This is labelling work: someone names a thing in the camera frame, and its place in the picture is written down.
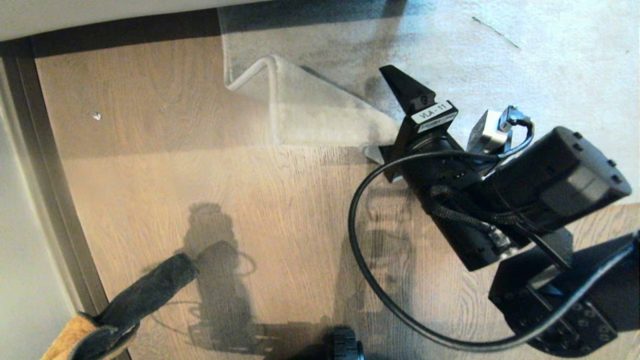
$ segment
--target wooden floor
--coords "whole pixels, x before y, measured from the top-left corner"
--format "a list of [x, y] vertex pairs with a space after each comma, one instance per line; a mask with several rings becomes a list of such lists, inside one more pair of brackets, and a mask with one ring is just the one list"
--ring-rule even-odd
[[[134, 360], [283, 359], [337, 324], [356, 329], [372, 360], [552, 358], [528, 346], [448, 350], [393, 318], [364, 284], [346, 241], [348, 204], [374, 165], [353, 148], [269, 145], [266, 105], [223, 86], [215, 12], [164, 19], [34, 43], [107, 296], [176, 252], [197, 258], [202, 271], [143, 321]], [[375, 183], [361, 212], [374, 273], [419, 320], [465, 339], [511, 334], [486, 298], [496, 267], [464, 271], [405, 184]], [[639, 225], [633, 205], [570, 228], [583, 248]], [[640, 358], [638, 333], [589, 358]]]

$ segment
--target white label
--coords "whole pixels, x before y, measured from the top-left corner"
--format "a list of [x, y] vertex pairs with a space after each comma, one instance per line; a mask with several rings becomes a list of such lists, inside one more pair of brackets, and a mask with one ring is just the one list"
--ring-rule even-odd
[[421, 133], [423, 131], [427, 131], [428, 129], [431, 129], [432, 127], [436, 127], [438, 125], [442, 125], [445, 124], [446, 122], [450, 122], [453, 121], [453, 119], [456, 117], [458, 113], [451, 113], [445, 117], [443, 117], [442, 119], [438, 119], [438, 120], [434, 120], [434, 121], [429, 121], [426, 124], [423, 124], [420, 126], [420, 128], [418, 129], [418, 133]]
[[449, 104], [449, 101], [443, 102], [442, 104], [435, 104], [434, 106], [430, 106], [419, 113], [415, 113], [411, 116], [411, 119], [415, 121], [416, 124], [421, 124], [429, 119], [433, 119], [439, 114], [453, 109], [453, 106]]

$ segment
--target gloved hand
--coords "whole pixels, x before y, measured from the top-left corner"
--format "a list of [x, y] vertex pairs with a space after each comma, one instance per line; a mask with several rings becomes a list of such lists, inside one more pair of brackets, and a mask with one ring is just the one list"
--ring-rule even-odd
[[185, 254], [165, 260], [118, 294], [98, 316], [78, 313], [41, 360], [112, 359], [136, 335], [140, 320], [158, 310], [198, 275]]

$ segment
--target wood grain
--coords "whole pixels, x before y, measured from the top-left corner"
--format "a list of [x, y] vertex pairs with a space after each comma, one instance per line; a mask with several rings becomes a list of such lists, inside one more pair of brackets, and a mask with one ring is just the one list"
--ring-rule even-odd
[[[346, 239], [351, 196], [373, 165], [352, 148], [269, 145], [266, 104], [223, 86], [216, 19], [156, 29], [189, 26], [211, 34], [37, 61], [107, 296], [179, 251], [202, 269], [143, 322], [133, 359], [283, 359], [337, 324], [356, 329], [368, 359], [552, 358], [527, 346], [455, 352], [393, 318], [365, 285]], [[55, 48], [87, 37], [46, 41]], [[464, 271], [406, 185], [380, 180], [362, 207], [362, 247], [398, 302], [451, 336], [510, 334], [486, 298], [496, 266]], [[637, 228], [639, 215], [638, 205], [617, 206], [582, 219], [571, 226], [576, 247]], [[632, 359], [639, 348], [637, 333], [622, 334], [589, 358]]]

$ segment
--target white towel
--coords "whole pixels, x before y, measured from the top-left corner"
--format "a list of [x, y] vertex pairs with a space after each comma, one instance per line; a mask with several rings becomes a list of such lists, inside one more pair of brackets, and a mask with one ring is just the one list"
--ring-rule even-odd
[[283, 0], [219, 14], [225, 79], [272, 100], [278, 143], [392, 143], [403, 114], [378, 68], [393, 64], [456, 105], [463, 147], [485, 110], [517, 104], [537, 138], [580, 131], [631, 183], [624, 202], [639, 198], [637, 1]]

